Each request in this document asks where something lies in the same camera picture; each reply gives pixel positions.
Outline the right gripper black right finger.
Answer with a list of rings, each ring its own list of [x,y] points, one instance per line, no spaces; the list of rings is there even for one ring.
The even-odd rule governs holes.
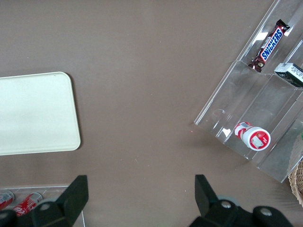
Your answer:
[[[195,200],[200,212],[191,227],[291,227],[279,210],[257,206],[252,212],[227,199],[219,199],[205,175],[195,176]]]

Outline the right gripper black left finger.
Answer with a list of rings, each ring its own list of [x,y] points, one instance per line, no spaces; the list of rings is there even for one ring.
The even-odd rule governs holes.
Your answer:
[[[55,199],[33,192],[12,209],[0,211],[2,227],[72,227],[89,199],[88,178],[79,175]]]

